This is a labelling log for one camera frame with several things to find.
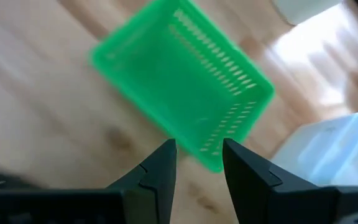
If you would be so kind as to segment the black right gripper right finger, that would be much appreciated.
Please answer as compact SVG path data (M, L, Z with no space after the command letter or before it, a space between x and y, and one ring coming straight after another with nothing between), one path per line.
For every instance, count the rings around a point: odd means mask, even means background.
M318 187L229 138L223 164L240 224L333 224L335 188Z

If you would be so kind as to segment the green plastic basket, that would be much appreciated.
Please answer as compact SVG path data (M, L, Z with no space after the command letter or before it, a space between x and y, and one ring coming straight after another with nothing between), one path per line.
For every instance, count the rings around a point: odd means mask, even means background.
M152 0L90 53L90 63L205 168L223 169L275 89L192 0Z

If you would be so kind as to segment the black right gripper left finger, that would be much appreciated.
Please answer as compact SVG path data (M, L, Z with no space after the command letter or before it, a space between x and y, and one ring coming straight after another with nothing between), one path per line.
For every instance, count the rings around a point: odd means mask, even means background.
M125 224L170 224L177 176L177 145L166 140L107 189L120 194Z

